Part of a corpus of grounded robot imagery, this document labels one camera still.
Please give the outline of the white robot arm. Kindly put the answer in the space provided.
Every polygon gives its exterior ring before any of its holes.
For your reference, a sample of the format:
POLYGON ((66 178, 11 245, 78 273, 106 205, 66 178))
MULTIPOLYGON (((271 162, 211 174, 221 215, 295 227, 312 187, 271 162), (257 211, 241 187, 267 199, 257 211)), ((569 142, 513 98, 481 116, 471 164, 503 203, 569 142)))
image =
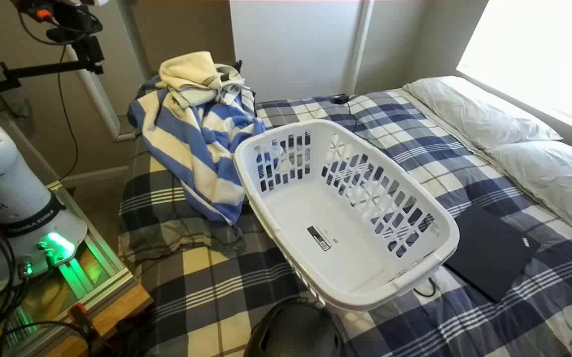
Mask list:
POLYGON ((3 126, 0 233, 24 273, 42 273, 68 261, 88 235, 88 223, 34 174, 3 126))

